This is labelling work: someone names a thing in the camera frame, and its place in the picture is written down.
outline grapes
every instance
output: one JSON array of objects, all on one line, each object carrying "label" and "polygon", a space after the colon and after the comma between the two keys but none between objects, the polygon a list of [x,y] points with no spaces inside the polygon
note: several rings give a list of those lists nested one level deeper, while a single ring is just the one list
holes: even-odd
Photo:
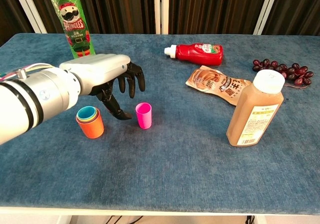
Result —
[{"label": "grapes", "polygon": [[289,80],[295,80],[297,77],[295,74],[288,75]]},{"label": "grapes", "polygon": [[253,65],[259,66],[259,65],[260,65],[260,61],[259,61],[259,60],[254,60],[254,61],[253,61]]},{"label": "grapes", "polygon": [[255,72],[258,72],[260,70],[260,66],[256,66],[256,65],[253,66],[252,70],[255,71]]},{"label": "grapes", "polygon": [[287,73],[285,71],[282,71],[281,74],[283,75],[283,77],[286,79],[287,78]]},{"label": "grapes", "polygon": [[287,67],[285,64],[280,64],[279,66],[280,66],[280,67],[282,68],[282,70],[284,70],[284,71],[288,69],[288,67]]},{"label": "grapes", "polygon": [[303,79],[302,78],[298,78],[298,79],[296,79],[295,81],[294,81],[294,85],[302,85],[302,83],[303,83]]},{"label": "grapes", "polygon": [[294,74],[294,72],[295,72],[294,70],[295,70],[294,68],[290,67],[290,68],[287,69],[286,72],[287,72],[289,75],[292,75],[292,74]]},{"label": "grapes", "polygon": [[278,66],[278,62],[277,61],[272,61],[271,62],[271,66],[276,68]]},{"label": "grapes", "polygon": [[311,80],[308,79],[308,78],[303,78],[303,83],[304,83],[305,85],[310,85],[310,84],[311,84]]},{"label": "grapes", "polygon": [[308,71],[304,74],[305,78],[311,78],[314,75],[314,73],[312,71]]},{"label": "grapes", "polygon": [[270,65],[270,61],[268,59],[264,59],[263,63],[264,63],[264,66],[267,66],[267,67]]},{"label": "grapes", "polygon": [[276,67],[275,71],[281,72],[282,71],[282,67],[281,66]]},{"label": "grapes", "polygon": [[292,64],[292,68],[294,68],[295,70],[300,68],[300,65],[298,63],[294,63]]},{"label": "grapes", "polygon": [[269,59],[264,59],[263,61],[253,60],[252,70],[255,72],[259,72],[260,70],[275,70],[283,75],[283,77],[289,81],[293,81],[294,85],[304,87],[311,84],[310,78],[314,75],[312,71],[308,71],[307,66],[302,66],[298,63],[293,63],[291,67],[287,67],[286,64],[278,65],[278,62]]}]

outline dark curtain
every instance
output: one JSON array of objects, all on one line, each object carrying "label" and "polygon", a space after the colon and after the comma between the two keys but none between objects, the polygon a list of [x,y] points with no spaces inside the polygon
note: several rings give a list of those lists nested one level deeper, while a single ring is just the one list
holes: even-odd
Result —
[{"label": "dark curtain", "polygon": [[0,46],[17,33],[34,33],[19,0],[0,0]]},{"label": "dark curtain", "polygon": [[[63,33],[50,0],[33,0],[48,33]],[[154,0],[81,0],[89,31],[96,34],[154,34]]]},{"label": "dark curtain", "polygon": [[320,0],[274,0],[264,35],[320,35]]},{"label": "dark curtain", "polygon": [[264,0],[169,0],[170,34],[252,34]]}]

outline bottle label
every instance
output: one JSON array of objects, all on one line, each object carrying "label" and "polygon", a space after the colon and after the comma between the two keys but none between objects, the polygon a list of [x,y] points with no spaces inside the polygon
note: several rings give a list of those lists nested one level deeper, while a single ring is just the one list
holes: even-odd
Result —
[{"label": "bottle label", "polygon": [[218,54],[220,53],[220,46],[219,45],[210,45],[210,44],[196,44],[195,48],[199,51],[209,54]]},{"label": "bottle label", "polygon": [[254,106],[237,145],[256,144],[271,121],[278,105]]}]

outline green pringles can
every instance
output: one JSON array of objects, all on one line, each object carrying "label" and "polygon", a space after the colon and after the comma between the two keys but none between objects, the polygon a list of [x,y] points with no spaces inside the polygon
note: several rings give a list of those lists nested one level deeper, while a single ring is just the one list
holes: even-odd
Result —
[{"label": "green pringles can", "polygon": [[60,19],[73,57],[96,54],[80,0],[51,0],[51,2]]}]

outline pink cup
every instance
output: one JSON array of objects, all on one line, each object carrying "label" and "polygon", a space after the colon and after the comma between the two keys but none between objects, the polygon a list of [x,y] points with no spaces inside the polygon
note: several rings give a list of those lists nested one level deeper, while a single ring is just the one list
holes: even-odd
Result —
[{"label": "pink cup", "polygon": [[151,104],[142,102],[135,108],[136,116],[138,118],[139,126],[142,129],[149,129],[151,127]]}]

